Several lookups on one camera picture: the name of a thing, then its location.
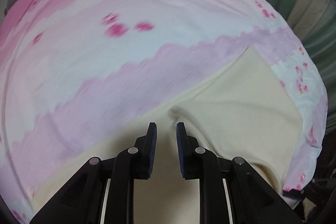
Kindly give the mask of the cream beige pants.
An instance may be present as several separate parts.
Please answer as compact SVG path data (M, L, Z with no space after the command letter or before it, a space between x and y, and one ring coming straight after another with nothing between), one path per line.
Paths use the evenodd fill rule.
M135 182L136 223L198 223L199 184L182 178L176 125L218 157L240 156L277 192L288 173L302 117L280 81L254 48L248 48L213 76L143 114L64 164L37 189L35 211L93 156L108 159L157 124L154 170Z

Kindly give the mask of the pink floral bed duvet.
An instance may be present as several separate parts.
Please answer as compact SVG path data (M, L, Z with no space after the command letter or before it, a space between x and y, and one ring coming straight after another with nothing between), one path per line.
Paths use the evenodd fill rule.
M19 0L1 26L1 196L19 223L86 149L254 48L303 121L282 190L312 179L327 92L266 0Z

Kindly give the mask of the beige curtain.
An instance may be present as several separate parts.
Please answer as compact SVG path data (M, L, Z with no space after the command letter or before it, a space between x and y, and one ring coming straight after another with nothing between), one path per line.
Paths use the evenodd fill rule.
M296 0L287 23L303 41L322 18L331 0Z

